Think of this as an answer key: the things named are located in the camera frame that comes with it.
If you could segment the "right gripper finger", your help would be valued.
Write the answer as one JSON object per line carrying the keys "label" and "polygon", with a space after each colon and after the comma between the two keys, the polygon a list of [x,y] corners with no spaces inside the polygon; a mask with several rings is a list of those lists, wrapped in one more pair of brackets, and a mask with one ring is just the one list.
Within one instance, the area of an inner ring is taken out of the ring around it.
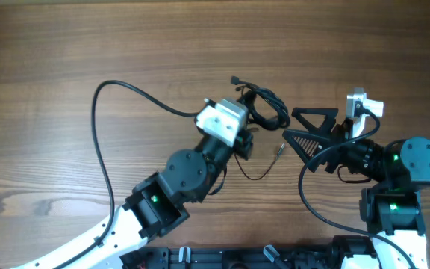
{"label": "right gripper finger", "polygon": [[334,128],[338,112],[337,108],[294,108],[292,116],[310,133],[327,135]]}
{"label": "right gripper finger", "polygon": [[331,141],[326,135],[295,129],[286,129],[282,133],[282,137],[311,172],[315,172],[321,162],[320,157],[316,158],[316,155],[331,145]]}

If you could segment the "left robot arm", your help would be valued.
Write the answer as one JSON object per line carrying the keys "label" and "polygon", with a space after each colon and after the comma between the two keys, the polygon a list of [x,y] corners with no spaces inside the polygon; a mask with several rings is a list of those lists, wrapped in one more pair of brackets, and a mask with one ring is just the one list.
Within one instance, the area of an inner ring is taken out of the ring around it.
{"label": "left robot arm", "polygon": [[163,237],[189,218],[186,202],[202,202],[226,174],[233,155],[249,158],[253,135],[242,129],[228,146],[206,134],[192,149],[173,153],[161,172],[137,184],[125,202],[93,228],[25,268],[129,268],[140,264],[132,252]]}

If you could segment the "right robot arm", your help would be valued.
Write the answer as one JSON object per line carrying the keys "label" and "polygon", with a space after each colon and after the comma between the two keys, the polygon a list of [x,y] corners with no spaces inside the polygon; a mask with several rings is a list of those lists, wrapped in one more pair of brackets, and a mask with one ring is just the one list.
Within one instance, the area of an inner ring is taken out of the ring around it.
{"label": "right robot arm", "polygon": [[[336,122],[336,108],[294,108],[303,130],[287,129],[284,139],[304,163],[298,191],[306,208],[322,222],[370,239],[382,268],[426,268],[426,225],[420,191],[430,187],[430,140],[395,140],[381,146],[371,140],[381,127],[378,115],[357,104],[346,119]],[[360,216],[367,225],[355,229],[323,217],[307,201],[305,173],[324,166],[327,173],[346,168],[375,182],[361,192]]]}

